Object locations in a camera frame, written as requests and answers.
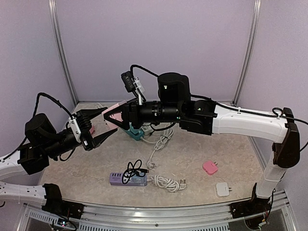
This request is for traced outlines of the pink triangular power strip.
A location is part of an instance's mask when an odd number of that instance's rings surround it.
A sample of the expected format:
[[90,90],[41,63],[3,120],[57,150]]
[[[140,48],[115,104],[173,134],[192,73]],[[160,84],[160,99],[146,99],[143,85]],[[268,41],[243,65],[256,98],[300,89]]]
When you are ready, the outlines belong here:
[[90,132],[91,135],[94,134],[94,132],[95,132],[95,126],[94,125],[91,125],[91,127],[89,128],[89,132]]

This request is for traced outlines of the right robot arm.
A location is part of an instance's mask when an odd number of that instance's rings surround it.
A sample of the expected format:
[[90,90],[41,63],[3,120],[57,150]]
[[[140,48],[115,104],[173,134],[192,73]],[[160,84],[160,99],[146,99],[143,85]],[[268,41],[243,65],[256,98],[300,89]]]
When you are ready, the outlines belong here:
[[103,117],[124,130],[140,128],[145,123],[178,124],[197,134],[235,134],[272,141],[272,160],[266,165],[252,199],[246,203],[249,213],[255,214],[265,205],[287,169],[300,160],[304,147],[300,144],[298,119],[290,108],[273,108],[271,112],[242,109],[218,103],[208,97],[190,93],[187,76],[168,72],[156,76],[158,101],[148,101],[133,70],[124,72],[121,79],[134,99],[106,111]]

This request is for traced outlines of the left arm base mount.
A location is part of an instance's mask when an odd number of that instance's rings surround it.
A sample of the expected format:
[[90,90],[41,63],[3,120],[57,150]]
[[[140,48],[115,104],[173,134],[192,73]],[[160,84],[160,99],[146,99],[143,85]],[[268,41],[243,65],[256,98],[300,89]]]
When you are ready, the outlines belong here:
[[45,189],[44,198],[46,199],[45,204],[41,207],[43,211],[66,218],[81,219],[84,210],[82,203],[64,200],[60,188],[56,184],[44,184],[43,188]]

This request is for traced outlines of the white power strip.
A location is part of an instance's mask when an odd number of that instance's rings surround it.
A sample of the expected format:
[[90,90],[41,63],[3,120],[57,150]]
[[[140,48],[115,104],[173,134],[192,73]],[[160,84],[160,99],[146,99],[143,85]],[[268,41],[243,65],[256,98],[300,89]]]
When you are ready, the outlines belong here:
[[[115,103],[96,103],[96,108],[103,108],[103,107],[111,107],[112,105],[114,105]],[[151,132],[153,132],[153,130],[148,126],[147,124],[146,125],[143,125],[140,130],[143,131],[144,135],[147,136],[149,135]]]

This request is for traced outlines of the purple power strip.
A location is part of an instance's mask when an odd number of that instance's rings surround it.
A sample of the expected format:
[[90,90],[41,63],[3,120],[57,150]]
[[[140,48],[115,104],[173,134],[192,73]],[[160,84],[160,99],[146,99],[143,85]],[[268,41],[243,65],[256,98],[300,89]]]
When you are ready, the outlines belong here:
[[[113,172],[109,176],[109,183],[112,186],[124,186],[124,187],[132,187],[127,186],[122,183],[122,173]],[[150,175],[148,177],[147,175],[147,184],[148,183],[153,184],[154,186],[165,189],[170,193],[176,193],[179,191],[183,191],[187,188],[186,180],[181,179],[180,182],[170,179],[170,178],[164,178],[159,175]]]

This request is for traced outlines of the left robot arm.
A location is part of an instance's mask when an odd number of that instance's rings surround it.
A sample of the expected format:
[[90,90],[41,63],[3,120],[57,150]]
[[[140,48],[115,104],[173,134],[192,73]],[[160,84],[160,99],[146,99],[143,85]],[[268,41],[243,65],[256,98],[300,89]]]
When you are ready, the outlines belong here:
[[[44,113],[37,112],[41,97],[50,99],[68,114],[66,128],[61,132],[56,131]],[[115,128],[96,137],[92,136],[91,120],[105,110],[105,107],[82,109],[73,114],[59,100],[44,92],[38,93],[33,115],[25,124],[25,138],[13,152],[0,159],[1,180],[17,175],[39,173],[49,166],[50,159],[58,160],[62,154],[73,153],[79,146],[86,151],[99,147],[117,131]],[[60,188],[56,184],[25,186],[1,182],[0,199],[3,202],[17,200],[39,204],[43,210],[57,214],[67,210],[67,202],[63,200]]]

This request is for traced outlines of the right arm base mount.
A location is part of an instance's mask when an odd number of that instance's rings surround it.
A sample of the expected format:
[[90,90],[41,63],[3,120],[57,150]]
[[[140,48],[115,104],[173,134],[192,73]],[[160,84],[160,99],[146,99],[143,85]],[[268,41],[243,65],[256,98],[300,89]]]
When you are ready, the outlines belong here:
[[258,198],[256,194],[256,188],[257,183],[255,183],[253,186],[252,196],[250,199],[230,204],[232,218],[247,217],[265,211],[269,212],[271,210],[272,203],[269,202],[271,196],[267,199]]

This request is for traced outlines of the pink cube socket adapter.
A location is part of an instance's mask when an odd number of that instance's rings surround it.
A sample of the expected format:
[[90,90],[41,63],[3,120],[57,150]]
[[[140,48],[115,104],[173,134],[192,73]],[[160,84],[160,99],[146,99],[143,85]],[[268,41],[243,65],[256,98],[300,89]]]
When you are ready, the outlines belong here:
[[[118,102],[118,103],[112,105],[111,107],[107,108],[106,110],[104,110],[102,112],[103,117],[106,116],[107,113],[110,112],[111,110],[116,109],[116,108],[120,107],[121,105],[123,105],[125,102],[126,101]],[[122,122],[122,116],[121,116],[120,112],[113,112],[110,115],[108,115],[108,118],[112,118],[112,119],[114,119],[118,122]],[[105,119],[105,117],[104,117],[104,120],[105,120],[106,125],[108,126],[108,128],[110,130],[118,128],[118,125],[115,125],[114,123],[107,121],[107,119]]]

